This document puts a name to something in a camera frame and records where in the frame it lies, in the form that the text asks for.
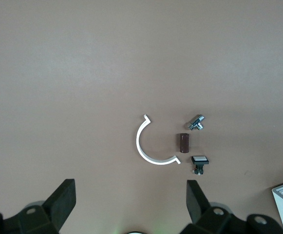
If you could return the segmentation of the dark brown cylinder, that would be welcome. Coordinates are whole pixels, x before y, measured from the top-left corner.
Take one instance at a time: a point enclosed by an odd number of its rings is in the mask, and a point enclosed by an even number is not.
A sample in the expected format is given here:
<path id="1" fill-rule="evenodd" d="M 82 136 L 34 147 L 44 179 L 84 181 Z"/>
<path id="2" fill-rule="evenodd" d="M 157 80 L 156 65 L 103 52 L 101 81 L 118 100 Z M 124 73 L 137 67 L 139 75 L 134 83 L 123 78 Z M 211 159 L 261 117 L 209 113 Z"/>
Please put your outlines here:
<path id="1" fill-rule="evenodd" d="M 189 134 L 179 133 L 177 136 L 177 144 L 179 146 L 179 152 L 186 154 L 189 152 Z"/>

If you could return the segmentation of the white semicircular pipe clamp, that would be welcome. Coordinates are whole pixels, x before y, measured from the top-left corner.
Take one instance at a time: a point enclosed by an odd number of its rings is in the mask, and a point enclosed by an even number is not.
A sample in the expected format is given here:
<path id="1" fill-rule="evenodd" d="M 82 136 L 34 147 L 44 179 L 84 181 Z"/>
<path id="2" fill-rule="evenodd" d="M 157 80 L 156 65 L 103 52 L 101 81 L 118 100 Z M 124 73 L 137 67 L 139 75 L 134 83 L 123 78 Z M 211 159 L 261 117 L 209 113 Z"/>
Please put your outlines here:
<path id="1" fill-rule="evenodd" d="M 158 165 L 158 166 L 169 165 L 169 164 L 172 164 L 172 163 L 177 163 L 178 165 L 181 164 L 180 159 L 176 155 L 174 155 L 174 156 L 172 156 L 168 159 L 158 160 L 158 159 L 150 157 L 149 155 L 147 155 L 143 151 L 141 144 L 140 144 L 140 136 L 141 136 L 141 133 L 143 132 L 143 130 L 151 123 L 151 120 L 149 119 L 149 117 L 146 114 L 144 114 L 143 117 L 144 117 L 144 121 L 141 123 L 141 125 L 139 126 L 139 128 L 137 130 L 136 140 L 135 140 L 137 151 L 139 152 L 141 157 L 145 161 L 147 161 L 151 164 L 154 164 L 154 165 Z"/>

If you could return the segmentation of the white rectangular push button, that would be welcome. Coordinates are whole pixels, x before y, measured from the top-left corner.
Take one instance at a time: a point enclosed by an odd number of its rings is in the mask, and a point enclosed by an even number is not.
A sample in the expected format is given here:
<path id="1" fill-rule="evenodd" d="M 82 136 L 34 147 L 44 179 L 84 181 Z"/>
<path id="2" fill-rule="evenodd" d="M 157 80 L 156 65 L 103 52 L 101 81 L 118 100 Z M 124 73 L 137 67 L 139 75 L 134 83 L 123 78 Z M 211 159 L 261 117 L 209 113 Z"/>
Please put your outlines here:
<path id="1" fill-rule="evenodd" d="M 209 164 L 206 156 L 192 156 L 191 161 L 194 165 L 192 172 L 196 175 L 202 175 L 204 173 L 203 167 Z"/>

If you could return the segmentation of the brown table mat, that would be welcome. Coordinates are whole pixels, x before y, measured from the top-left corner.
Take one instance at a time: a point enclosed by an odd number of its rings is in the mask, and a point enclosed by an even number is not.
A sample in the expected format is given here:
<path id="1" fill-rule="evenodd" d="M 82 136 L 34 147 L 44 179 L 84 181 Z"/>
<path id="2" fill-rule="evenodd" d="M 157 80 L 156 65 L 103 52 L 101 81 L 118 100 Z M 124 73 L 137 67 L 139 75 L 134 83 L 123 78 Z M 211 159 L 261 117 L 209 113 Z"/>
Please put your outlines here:
<path id="1" fill-rule="evenodd" d="M 141 157 L 144 114 L 143 151 L 181 164 Z M 0 213 L 67 178 L 60 234 L 179 234 L 189 179 L 238 218 L 280 220 L 283 0 L 0 0 Z"/>

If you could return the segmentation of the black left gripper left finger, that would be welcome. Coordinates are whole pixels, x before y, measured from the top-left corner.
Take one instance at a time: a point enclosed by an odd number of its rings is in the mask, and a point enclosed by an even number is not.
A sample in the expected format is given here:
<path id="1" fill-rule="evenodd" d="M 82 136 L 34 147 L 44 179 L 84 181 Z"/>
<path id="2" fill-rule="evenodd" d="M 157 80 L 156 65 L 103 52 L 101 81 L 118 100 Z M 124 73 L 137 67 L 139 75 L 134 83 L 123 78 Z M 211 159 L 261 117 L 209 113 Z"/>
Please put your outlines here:
<path id="1" fill-rule="evenodd" d="M 0 234 L 59 234 L 75 205 L 75 180 L 66 179 L 42 205 L 28 206 L 8 219 L 0 213 Z"/>

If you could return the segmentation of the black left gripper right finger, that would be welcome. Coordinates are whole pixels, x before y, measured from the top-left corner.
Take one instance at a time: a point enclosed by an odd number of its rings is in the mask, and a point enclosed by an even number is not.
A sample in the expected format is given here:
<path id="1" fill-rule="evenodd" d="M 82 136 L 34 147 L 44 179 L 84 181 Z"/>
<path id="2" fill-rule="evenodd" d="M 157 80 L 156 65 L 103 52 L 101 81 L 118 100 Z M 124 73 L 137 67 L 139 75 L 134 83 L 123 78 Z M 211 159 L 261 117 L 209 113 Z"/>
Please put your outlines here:
<path id="1" fill-rule="evenodd" d="M 241 220 L 211 205 L 196 180 L 187 181 L 186 205 L 192 221 L 186 234 L 283 234 L 280 224 L 267 215 L 252 214 Z"/>

